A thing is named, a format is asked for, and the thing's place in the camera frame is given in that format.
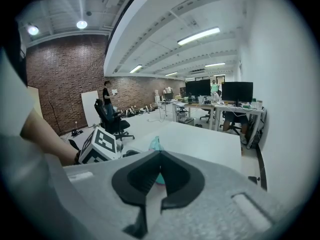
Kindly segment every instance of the floor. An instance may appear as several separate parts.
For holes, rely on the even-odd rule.
[[[128,132],[131,135],[135,136],[135,139],[141,138],[156,129],[165,126],[166,124],[172,122],[173,120],[173,113],[172,113],[172,105],[168,104],[166,105],[166,116],[165,116],[165,106],[162,105],[162,108],[160,108],[160,112],[157,109],[156,111],[145,113],[142,115],[136,115],[133,117],[126,118],[125,120],[128,121],[130,124],[130,128],[128,128]],[[191,116],[194,118],[194,124],[201,124],[203,128],[208,129],[209,123],[206,123],[207,118],[202,118],[200,120],[200,117],[207,115],[208,113],[201,108],[192,108],[191,109]],[[220,123],[223,124],[224,118],[222,116],[220,117]],[[64,141],[67,141],[68,139],[72,139],[75,141],[77,146],[81,149],[85,140],[88,138],[90,133],[93,131],[93,128],[83,128],[83,133],[76,137],[72,137],[71,133],[68,133],[66,135],[61,136],[61,138]],[[124,138],[123,139],[123,145],[126,147],[126,144],[129,144],[131,142],[134,142],[131,137]],[[256,178],[260,177],[260,170],[259,170],[259,163],[257,158],[257,153],[255,149],[247,149],[245,145],[241,145],[243,149],[243,156],[241,157],[241,172],[245,176],[253,176]]]

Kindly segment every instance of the white wall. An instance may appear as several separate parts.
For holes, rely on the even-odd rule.
[[[268,192],[292,208],[319,170],[319,53],[308,27],[285,0],[248,0],[237,81],[252,81],[267,109],[259,143]]]

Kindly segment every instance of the man in black shirt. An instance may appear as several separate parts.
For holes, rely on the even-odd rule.
[[[112,96],[109,95],[108,89],[107,87],[109,86],[110,81],[105,81],[104,82],[104,88],[103,88],[103,100],[104,100],[104,109],[106,112],[106,118],[108,119],[108,121],[110,123],[112,123],[114,121],[114,118],[112,117],[112,114],[114,112],[113,107],[112,107],[112,103],[110,98],[112,98]]]

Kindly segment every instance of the office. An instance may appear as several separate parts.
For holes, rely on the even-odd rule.
[[[68,30],[71,26],[67,24],[67,18],[71,19],[68,13],[65,18],[50,17],[53,11],[48,4],[45,12],[48,16],[41,19],[50,20],[34,23],[43,36],[31,37],[26,43],[28,83],[38,88],[43,118],[56,133],[74,129],[75,121],[79,127],[87,124],[81,94],[97,91],[98,97],[103,99],[105,80],[110,80],[112,90],[117,89],[112,104],[120,109],[134,105],[141,108],[153,103],[154,91],[161,94],[166,87],[178,94],[187,78],[225,75],[226,82],[253,82],[253,96],[262,100],[267,110],[267,124],[259,142],[267,192],[289,210],[306,201],[311,179],[314,179],[312,173],[317,171],[319,122],[313,111],[319,107],[316,96],[319,75],[315,70],[319,62],[315,60],[317,48],[308,30],[290,6],[283,0],[165,0],[165,3],[164,0],[134,0],[127,9],[128,15],[124,13],[107,42],[106,36],[111,36],[118,20],[107,17],[118,16],[124,2],[118,5],[120,0],[115,0],[114,5],[108,4],[112,0],[105,0],[104,5],[114,11],[103,8],[98,12],[90,7],[90,0],[86,1],[84,12],[90,11],[92,15],[84,13],[84,18],[79,20],[87,22],[83,34],[91,31],[94,36],[71,34],[77,29]],[[105,15],[105,21],[101,20],[101,14]],[[189,44],[178,44],[194,33],[213,27],[219,27],[220,33]],[[225,64],[205,67],[219,63]],[[130,73],[137,65],[142,67]],[[306,96],[312,102],[308,110],[302,112],[299,104]],[[144,137],[142,133],[148,135],[168,126],[169,120],[161,122],[164,114],[161,116],[156,110],[124,120],[130,123],[127,129],[130,134],[139,129],[133,134],[134,141],[139,142]],[[205,131],[194,129],[197,134]]]

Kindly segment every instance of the ceiling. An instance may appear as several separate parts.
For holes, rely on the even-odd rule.
[[[120,47],[124,52],[116,63],[108,63],[107,67],[105,63],[105,76],[184,79],[218,73],[231,74],[238,62],[237,34],[245,23],[246,1],[184,0],[163,11],[158,17],[151,13],[144,15],[146,18],[151,18],[152,23],[140,24],[140,31],[136,31],[135,38]],[[150,7],[152,0],[148,2],[147,6]],[[182,46],[177,43],[189,35],[213,27],[219,27],[220,33]],[[132,29],[134,26],[125,31],[132,33]],[[205,67],[216,63],[225,65]],[[142,65],[142,68],[130,73],[137,65]]]
[[[107,36],[128,2],[129,0],[37,0],[30,3],[17,17],[19,32],[26,47],[67,36]],[[85,29],[77,28],[76,24],[80,20],[87,22]],[[38,27],[37,35],[27,32],[29,24]]]

